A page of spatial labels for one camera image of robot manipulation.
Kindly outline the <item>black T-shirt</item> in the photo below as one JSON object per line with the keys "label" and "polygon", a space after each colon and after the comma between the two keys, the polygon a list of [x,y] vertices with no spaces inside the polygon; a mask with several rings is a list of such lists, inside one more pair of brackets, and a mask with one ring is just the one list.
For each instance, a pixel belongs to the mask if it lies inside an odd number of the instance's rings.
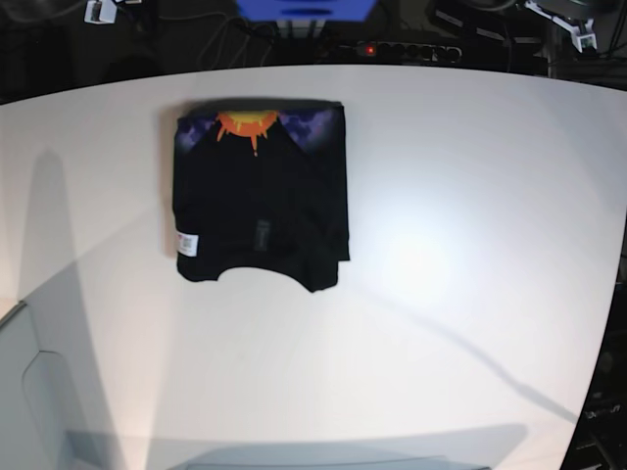
{"label": "black T-shirt", "polygon": [[346,118],[336,101],[215,100],[173,136],[177,269],[192,282],[235,268],[315,293],[350,257]]}

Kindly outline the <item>black power strip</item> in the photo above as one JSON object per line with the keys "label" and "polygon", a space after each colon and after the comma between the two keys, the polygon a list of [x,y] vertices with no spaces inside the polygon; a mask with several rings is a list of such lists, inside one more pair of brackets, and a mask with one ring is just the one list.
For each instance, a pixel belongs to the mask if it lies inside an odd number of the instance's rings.
{"label": "black power strip", "polygon": [[322,59],[333,64],[380,64],[437,67],[457,65],[463,51],[453,45],[407,42],[341,44]]}

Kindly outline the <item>blue box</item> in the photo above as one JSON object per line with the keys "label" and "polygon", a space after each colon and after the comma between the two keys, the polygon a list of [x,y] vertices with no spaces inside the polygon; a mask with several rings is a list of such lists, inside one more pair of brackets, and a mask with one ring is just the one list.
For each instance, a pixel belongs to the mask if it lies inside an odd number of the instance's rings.
{"label": "blue box", "polygon": [[255,22],[324,20],[362,22],[376,0],[237,0],[239,13]]}

